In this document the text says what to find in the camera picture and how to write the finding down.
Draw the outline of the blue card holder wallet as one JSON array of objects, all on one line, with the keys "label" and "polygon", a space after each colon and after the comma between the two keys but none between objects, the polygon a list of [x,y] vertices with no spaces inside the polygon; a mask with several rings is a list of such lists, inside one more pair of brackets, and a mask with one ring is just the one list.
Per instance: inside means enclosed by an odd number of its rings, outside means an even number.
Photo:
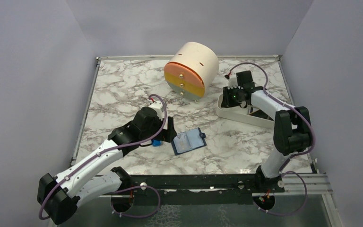
[{"label": "blue card holder wallet", "polygon": [[200,128],[180,132],[171,142],[176,156],[205,147],[207,145],[206,134]]}]

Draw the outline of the white rectangular plastic tray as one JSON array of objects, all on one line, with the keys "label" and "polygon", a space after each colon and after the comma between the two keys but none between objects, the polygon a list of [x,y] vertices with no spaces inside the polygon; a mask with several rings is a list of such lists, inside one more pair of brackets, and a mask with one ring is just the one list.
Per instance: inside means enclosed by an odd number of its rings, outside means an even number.
[{"label": "white rectangular plastic tray", "polygon": [[216,106],[216,114],[218,117],[258,127],[264,127],[268,129],[274,128],[274,121],[272,119],[269,120],[265,118],[248,115],[248,109],[243,109],[240,107],[222,108],[221,107],[222,100],[223,100],[223,95],[219,95]]}]

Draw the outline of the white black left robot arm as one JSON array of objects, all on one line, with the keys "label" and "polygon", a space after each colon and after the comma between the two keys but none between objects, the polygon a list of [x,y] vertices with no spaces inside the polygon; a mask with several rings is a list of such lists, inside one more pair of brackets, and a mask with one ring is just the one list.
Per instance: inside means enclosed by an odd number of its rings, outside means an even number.
[{"label": "white black left robot arm", "polygon": [[101,195],[124,194],[130,187],[130,176],[121,167],[107,174],[97,174],[122,159],[142,143],[151,140],[172,142],[177,133],[174,119],[158,103],[142,107],[134,119],[114,129],[106,140],[76,165],[52,176],[40,178],[37,201],[39,219],[51,219],[56,225],[69,220],[84,204]]}]

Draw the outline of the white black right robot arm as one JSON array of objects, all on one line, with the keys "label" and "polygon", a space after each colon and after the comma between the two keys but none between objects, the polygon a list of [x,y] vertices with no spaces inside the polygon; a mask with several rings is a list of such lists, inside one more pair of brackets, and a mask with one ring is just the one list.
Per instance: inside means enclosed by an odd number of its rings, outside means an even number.
[{"label": "white black right robot arm", "polygon": [[311,147],[314,141],[309,111],[306,107],[288,105],[272,96],[265,87],[256,86],[251,71],[238,72],[235,78],[225,76],[229,84],[222,88],[221,108],[242,103],[254,106],[274,121],[274,150],[256,170],[254,187],[266,192],[281,178],[281,172],[295,155]]}]

